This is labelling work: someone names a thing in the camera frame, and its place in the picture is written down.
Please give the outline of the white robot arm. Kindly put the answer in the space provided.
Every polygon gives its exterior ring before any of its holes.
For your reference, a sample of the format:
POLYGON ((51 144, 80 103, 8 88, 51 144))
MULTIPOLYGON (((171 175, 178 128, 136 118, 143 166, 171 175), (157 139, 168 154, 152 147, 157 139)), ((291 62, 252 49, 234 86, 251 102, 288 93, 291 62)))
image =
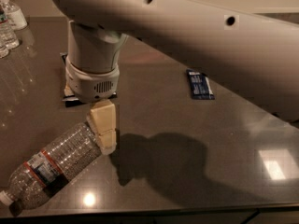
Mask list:
POLYGON ((194 0, 52 0, 68 19, 66 82, 83 103, 116 91, 127 37, 299 122, 299 28, 194 0))

